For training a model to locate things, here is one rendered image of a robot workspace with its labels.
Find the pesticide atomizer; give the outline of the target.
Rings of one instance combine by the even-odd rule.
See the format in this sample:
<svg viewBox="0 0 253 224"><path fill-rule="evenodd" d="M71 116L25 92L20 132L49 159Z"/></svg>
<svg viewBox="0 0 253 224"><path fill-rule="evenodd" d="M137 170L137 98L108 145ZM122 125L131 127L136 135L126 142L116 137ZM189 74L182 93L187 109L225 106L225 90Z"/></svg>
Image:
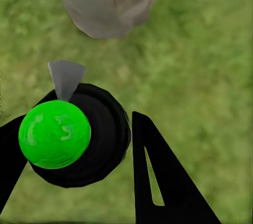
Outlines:
<svg viewBox="0 0 253 224"><path fill-rule="evenodd" d="M127 114L114 96L80 83L85 66L50 61L54 90L38 101L18 131L35 173L64 188L105 179L125 158L132 140Z"/></svg>

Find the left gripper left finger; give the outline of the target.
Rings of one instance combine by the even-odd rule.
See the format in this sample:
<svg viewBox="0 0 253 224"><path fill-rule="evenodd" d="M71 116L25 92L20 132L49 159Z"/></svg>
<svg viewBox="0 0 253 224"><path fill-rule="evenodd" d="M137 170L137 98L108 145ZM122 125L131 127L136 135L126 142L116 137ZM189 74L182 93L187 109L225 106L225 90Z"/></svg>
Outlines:
<svg viewBox="0 0 253 224"><path fill-rule="evenodd" d="M18 131L25 117L17 117L0 128L0 213L28 162L18 142Z"/></svg>

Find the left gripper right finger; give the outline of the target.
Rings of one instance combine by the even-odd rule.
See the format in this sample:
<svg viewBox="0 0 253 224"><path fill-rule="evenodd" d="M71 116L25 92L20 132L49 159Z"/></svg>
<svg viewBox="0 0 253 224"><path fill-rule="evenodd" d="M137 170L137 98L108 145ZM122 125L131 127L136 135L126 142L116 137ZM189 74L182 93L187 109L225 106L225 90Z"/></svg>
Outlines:
<svg viewBox="0 0 253 224"><path fill-rule="evenodd" d="M136 224L221 224L152 120L132 112ZM146 147L165 206L152 201Z"/></svg>

